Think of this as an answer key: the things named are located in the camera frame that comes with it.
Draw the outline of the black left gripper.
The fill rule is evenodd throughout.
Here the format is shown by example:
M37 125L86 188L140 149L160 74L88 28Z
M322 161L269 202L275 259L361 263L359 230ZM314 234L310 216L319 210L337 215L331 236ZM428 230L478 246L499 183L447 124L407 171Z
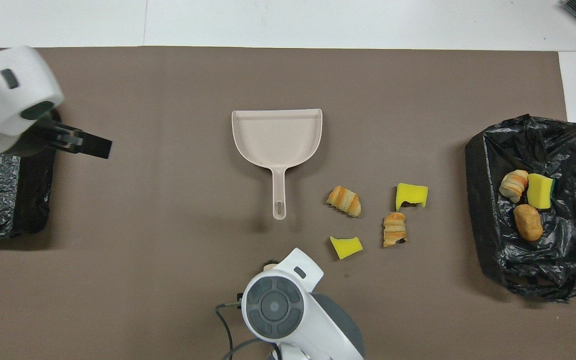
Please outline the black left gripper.
M81 132L57 121L35 122L20 137L20 156L32 157L45 149L109 159L113 142Z

